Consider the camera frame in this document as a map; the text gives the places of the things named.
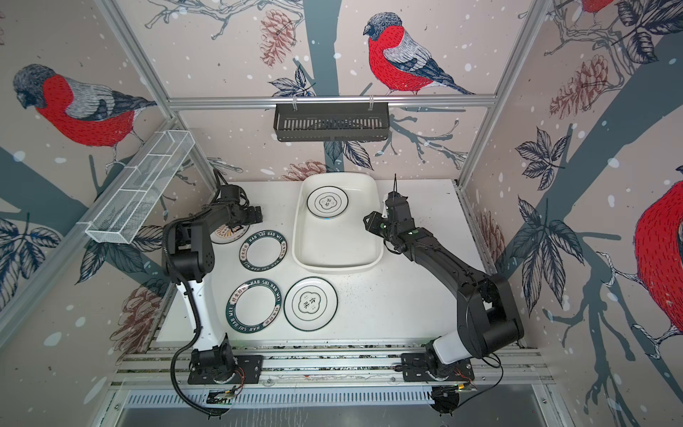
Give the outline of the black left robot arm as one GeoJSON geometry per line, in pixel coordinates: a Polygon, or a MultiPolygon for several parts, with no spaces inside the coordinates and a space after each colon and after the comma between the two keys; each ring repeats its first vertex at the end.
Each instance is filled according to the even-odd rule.
{"type": "Polygon", "coordinates": [[[183,297],[193,336],[183,349],[192,350],[190,372],[204,375],[219,370],[232,375],[238,363],[229,338],[215,332],[217,322],[208,307],[204,279],[215,267],[211,235],[222,226],[238,231],[263,221],[259,206],[252,206],[245,191],[234,184],[218,186],[215,199],[199,213],[167,224],[162,237],[165,274],[183,297]]]}

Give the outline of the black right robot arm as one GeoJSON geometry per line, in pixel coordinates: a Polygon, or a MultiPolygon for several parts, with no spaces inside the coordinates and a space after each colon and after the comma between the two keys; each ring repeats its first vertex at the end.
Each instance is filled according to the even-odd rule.
{"type": "Polygon", "coordinates": [[[436,367],[466,359],[484,359],[525,335],[519,308],[508,279],[477,270],[444,247],[423,227],[417,227],[408,198],[396,190],[385,200],[386,213],[363,218],[366,231],[391,245],[430,272],[456,299],[456,329],[427,344],[436,367]]]}

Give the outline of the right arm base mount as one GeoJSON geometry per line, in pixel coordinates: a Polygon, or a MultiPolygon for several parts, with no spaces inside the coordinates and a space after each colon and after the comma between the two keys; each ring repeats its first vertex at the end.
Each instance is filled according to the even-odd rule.
{"type": "Polygon", "coordinates": [[[464,359],[451,364],[443,364],[428,352],[402,353],[400,362],[392,368],[400,373],[407,383],[427,382],[466,382],[474,381],[471,361],[464,359]]]}

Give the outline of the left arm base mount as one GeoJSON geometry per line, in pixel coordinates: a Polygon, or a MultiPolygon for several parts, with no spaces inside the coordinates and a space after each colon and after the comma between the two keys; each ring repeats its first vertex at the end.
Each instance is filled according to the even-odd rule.
{"type": "Polygon", "coordinates": [[[263,368],[263,356],[245,355],[224,359],[208,352],[199,352],[190,359],[188,383],[192,385],[258,384],[263,368]]]}

